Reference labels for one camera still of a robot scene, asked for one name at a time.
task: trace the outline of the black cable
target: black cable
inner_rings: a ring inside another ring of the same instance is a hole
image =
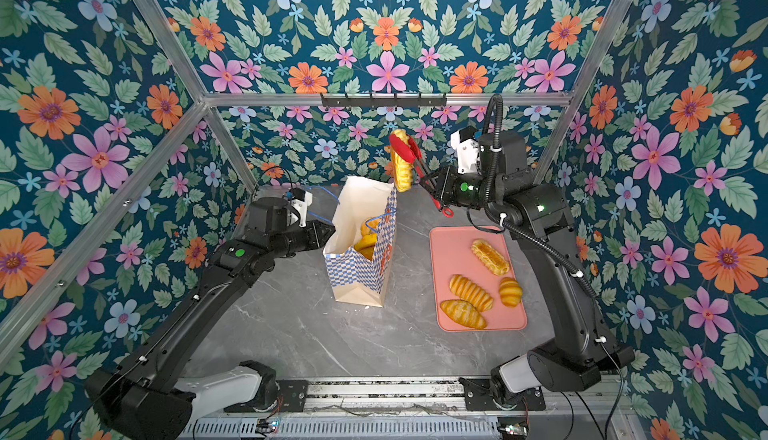
[[[600,430],[600,424],[598,424],[598,420],[592,415],[592,410],[589,408],[589,405],[584,401],[583,398],[581,398],[581,395],[578,394],[578,392],[574,392],[577,397],[581,400],[581,403],[584,404],[585,407],[587,407],[587,412],[589,412],[589,416],[592,417],[592,422],[594,422],[594,426],[598,429],[598,434],[600,435],[600,438],[605,440],[605,435],[603,435],[602,431]]]
[[[564,392],[560,392],[560,393],[562,393],[563,397],[565,397],[565,399],[568,400],[568,406],[571,407],[571,427],[568,429],[568,433],[565,434],[565,436],[563,437],[563,440],[568,440],[568,437],[571,436],[571,433],[574,430],[574,404],[571,403],[571,399],[567,395],[565,395]]]

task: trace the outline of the pink tray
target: pink tray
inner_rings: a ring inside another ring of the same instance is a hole
[[[448,288],[451,277],[457,273],[477,283],[493,297],[493,308],[482,313],[488,326],[485,330],[522,330],[528,324],[523,304],[515,308],[506,307],[498,295],[498,284],[504,277],[514,278],[514,269],[497,277],[472,253],[472,243],[476,239],[485,239],[494,249],[509,261],[507,244],[503,235],[487,234],[474,227],[437,227],[429,232],[432,249],[432,277],[435,280],[435,302],[437,323],[447,332],[477,332],[451,320],[440,308],[440,302],[458,299]]]

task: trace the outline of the paper bag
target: paper bag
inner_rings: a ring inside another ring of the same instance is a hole
[[[397,192],[393,184],[365,177],[348,177],[333,215],[336,233],[322,249],[333,296],[338,302],[384,306],[390,260],[395,245]],[[360,225],[381,217],[373,260],[353,246],[361,238]]]

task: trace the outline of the marble surface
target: marble surface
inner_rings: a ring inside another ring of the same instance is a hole
[[[332,187],[338,193],[340,187]],[[310,211],[331,218],[333,198],[312,188]],[[266,191],[264,195],[281,195]],[[485,216],[473,212],[478,224]],[[206,376],[254,359],[277,376],[472,376],[552,338],[552,320],[530,263],[506,236],[524,289],[528,325],[503,332],[445,332],[437,324],[429,231],[468,225],[463,210],[446,218],[420,187],[398,195],[392,277],[383,308],[334,300],[319,251],[277,262],[222,316],[187,365]]]

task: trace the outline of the golden pastry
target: golden pastry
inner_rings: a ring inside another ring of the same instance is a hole
[[[406,145],[408,145],[408,134],[406,134],[406,131],[398,128],[394,131],[392,131],[392,134],[394,134],[397,138],[404,141]],[[405,192],[410,190],[411,184],[413,183],[413,165],[408,164],[405,160],[402,159],[399,155],[397,155],[397,152],[395,152],[395,149],[392,149],[392,174],[395,178],[395,187],[397,187],[398,192]]]
[[[472,253],[475,253],[483,265],[494,275],[504,275],[509,272],[509,262],[483,239],[479,238],[472,243]]]
[[[463,275],[451,277],[449,287],[456,297],[470,302],[479,312],[490,311],[493,307],[493,297]]]
[[[520,284],[511,277],[504,277],[498,286],[498,294],[502,296],[502,303],[507,307],[516,307],[523,298],[523,289]]]
[[[482,330],[488,325],[480,312],[470,302],[444,301],[440,302],[440,308],[451,320],[464,327]]]

